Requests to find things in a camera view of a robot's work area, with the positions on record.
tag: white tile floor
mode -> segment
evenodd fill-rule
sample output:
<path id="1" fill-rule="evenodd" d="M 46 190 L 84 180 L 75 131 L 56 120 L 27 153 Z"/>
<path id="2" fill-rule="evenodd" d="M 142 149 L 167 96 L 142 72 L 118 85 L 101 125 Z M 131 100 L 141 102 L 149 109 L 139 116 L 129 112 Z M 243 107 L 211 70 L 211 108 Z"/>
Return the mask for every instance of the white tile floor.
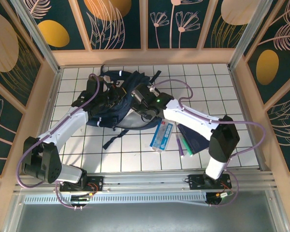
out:
<path id="1" fill-rule="evenodd" d="M 234 120 L 243 120 L 242 111 L 233 88 L 227 66 L 225 64 L 187 64 L 187 65 L 146 65 L 117 66 L 110 70 L 126 70 L 145 72 L 148 76 L 160 70 L 162 73 L 157 82 L 167 79 L 178 79 L 193 88 L 193 98 L 186 104 L 205 114 L 223 117 L 225 114 Z M 60 120 L 77 99 L 80 92 L 86 89 L 88 75 L 100 74 L 100 68 L 70 68 L 63 72 L 58 97 L 53 111 L 51 126 Z M 159 86 L 162 92 L 172 94 L 175 98 L 187 97 L 188 90 L 179 83 L 165 83 Z M 240 142 L 236 151 L 251 146 L 251 140 L 245 125 L 236 125 Z M 130 131 L 122 138 L 117 138 L 107 150 L 102 149 L 114 135 L 121 130 L 112 131 L 108 128 L 82 126 L 66 142 L 60 151 L 60 158 L 65 164 L 72 164 L 86 169 L 89 173 L 97 172 L 128 172 L 156 171 L 206 168 L 210 159 L 208 150 L 192 157 L 185 155 L 180 158 L 175 142 L 176 129 L 167 151 L 153 152 L 149 144 L 155 128 Z M 230 167 L 258 166 L 254 151 L 244 153 L 231 160 Z"/>

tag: green marker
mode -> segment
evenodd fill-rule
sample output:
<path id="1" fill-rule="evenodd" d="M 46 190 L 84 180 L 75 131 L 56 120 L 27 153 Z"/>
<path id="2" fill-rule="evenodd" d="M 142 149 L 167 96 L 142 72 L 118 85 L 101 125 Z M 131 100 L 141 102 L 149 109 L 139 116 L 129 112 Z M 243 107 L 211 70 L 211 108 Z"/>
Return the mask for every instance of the green marker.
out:
<path id="1" fill-rule="evenodd" d="M 184 139 L 184 137 L 182 135 L 179 136 L 183 142 L 183 144 L 185 145 L 185 147 L 187 148 L 188 154 L 190 156 L 193 156 L 192 150 L 190 149 L 189 145 L 187 144 L 186 140 Z"/>

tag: pen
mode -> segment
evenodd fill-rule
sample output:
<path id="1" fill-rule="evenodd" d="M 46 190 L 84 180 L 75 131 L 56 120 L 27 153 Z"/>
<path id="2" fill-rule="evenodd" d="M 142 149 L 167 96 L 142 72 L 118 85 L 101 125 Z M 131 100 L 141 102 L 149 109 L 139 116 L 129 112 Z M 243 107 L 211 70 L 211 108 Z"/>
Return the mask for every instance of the pen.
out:
<path id="1" fill-rule="evenodd" d="M 187 148 L 188 154 L 190 156 L 193 156 L 192 150 L 190 149 L 189 145 L 187 144 L 186 140 L 184 139 L 184 137 L 182 135 L 180 135 L 180 138 L 183 142 L 183 144 L 185 145 L 185 147 Z"/>
<path id="2" fill-rule="evenodd" d="M 180 157 L 183 157 L 184 156 L 184 152 L 183 152 L 182 145 L 180 144 L 180 140 L 179 140 L 178 134 L 176 134 L 175 136 L 176 136 L 176 141 L 177 141 Z"/>

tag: navy backpack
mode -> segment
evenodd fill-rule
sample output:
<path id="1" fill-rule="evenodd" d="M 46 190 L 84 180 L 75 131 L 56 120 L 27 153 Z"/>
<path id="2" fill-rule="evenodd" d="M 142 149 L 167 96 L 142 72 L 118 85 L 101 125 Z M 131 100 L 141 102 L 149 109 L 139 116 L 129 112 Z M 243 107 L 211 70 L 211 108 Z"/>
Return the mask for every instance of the navy backpack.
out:
<path id="1" fill-rule="evenodd" d="M 123 87 L 127 94 L 123 97 L 121 102 L 110 109 L 99 112 L 87 125 L 94 127 L 107 127 L 112 128 L 114 131 L 116 128 L 122 128 L 123 131 L 118 135 L 110 139 L 106 144 L 103 145 L 104 149 L 116 139 L 124 136 L 129 130 L 146 130 L 153 128 L 158 125 L 161 118 L 155 117 L 151 121 L 144 121 L 143 118 L 131 110 L 131 104 L 134 100 L 131 92 L 139 84 L 150 85 L 154 83 L 156 78 L 160 75 L 161 71 L 157 73 L 150 79 L 144 73 L 139 73 L 135 71 L 133 73 L 127 71 L 103 71 L 103 65 L 101 66 L 100 76 L 104 77 L 106 82 L 111 84 L 115 83 L 117 87 Z"/>

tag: metal grate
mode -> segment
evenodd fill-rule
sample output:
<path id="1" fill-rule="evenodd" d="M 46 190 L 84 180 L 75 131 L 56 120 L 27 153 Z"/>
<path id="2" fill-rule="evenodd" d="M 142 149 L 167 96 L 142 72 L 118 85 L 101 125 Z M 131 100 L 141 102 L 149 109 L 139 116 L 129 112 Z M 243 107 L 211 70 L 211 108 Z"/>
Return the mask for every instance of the metal grate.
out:
<path id="1" fill-rule="evenodd" d="M 62 195 L 62 200 L 68 202 L 70 195 Z M 160 203 L 160 202 L 203 202 L 206 201 L 206 193 L 147 193 L 147 194 L 97 194 L 89 203 Z M 57 204 L 55 194 L 27 195 L 25 204 Z"/>

